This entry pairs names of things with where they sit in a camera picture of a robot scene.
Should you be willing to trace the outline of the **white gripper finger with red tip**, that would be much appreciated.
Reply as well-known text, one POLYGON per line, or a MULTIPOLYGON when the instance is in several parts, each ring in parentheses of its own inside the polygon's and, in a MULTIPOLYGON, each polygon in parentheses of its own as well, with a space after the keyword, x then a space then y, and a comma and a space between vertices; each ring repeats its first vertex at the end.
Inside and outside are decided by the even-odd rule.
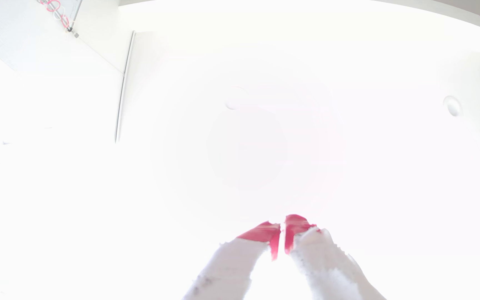
POLYGON ((330 232, 300 215, 285 217, 285 253, 304 276, 313 299, 385 299, 330 232))
POLYGON ((278 257, 281 225, 263 222, 221 244, 193 281, 183 299, 244 299, 260 257, 278 257))

